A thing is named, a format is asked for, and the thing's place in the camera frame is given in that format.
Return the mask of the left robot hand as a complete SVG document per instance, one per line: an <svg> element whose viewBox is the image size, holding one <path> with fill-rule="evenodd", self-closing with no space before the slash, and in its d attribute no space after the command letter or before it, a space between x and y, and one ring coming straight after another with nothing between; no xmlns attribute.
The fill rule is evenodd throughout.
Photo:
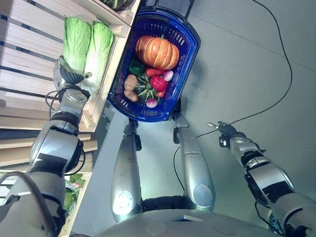
<svg viewBox="0 0 316 237"><path fill-rule="evenodd" d="M66 85L76 85L84 79L92 77L92 73L79 73L73 70L66 62L63 55L60 55L53 69L53 83L57 90L61 90Z"/></svg>

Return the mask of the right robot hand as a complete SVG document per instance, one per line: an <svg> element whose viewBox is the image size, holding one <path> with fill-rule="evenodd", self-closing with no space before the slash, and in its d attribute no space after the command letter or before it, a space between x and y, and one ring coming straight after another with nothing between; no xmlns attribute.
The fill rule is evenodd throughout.
<svg viewBox="0 0 316 237"><path fill-rule="evenodd" d="M237 133L237 130L231 124L223 121L219 121L218 123L208 122L206 125L217 129L219 132L227 136L233 136Z"/></svg>

